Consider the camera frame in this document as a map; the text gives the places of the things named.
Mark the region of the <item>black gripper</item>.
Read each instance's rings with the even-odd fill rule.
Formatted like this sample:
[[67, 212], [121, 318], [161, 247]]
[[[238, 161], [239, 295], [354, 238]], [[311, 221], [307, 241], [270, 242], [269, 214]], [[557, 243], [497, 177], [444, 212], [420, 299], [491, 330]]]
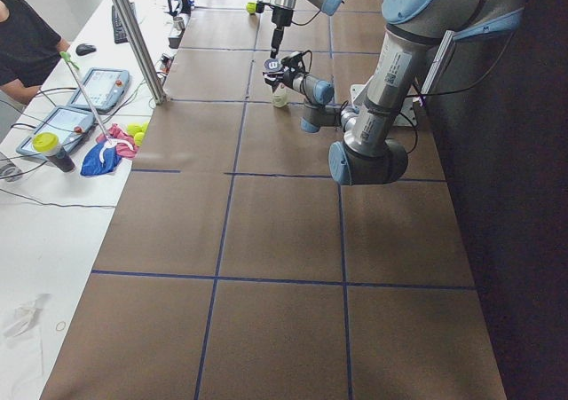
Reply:
[[289, 89], [293, 88], [294, 77], [295, 69], [286, 65], [281, 65], [276, 73], [263, 73], [263, 78], [266, 83], [279, 83]]
[[266, 7], [272, 10], [272, 23], [276, 26], [272, 34], [270, 53], [270, 58], [276, 59], [283, 39], [283, 28], [290, 27], [292, 24], [293, 10], [276, 4], [256, 1], [255, 13], [262, 13]]

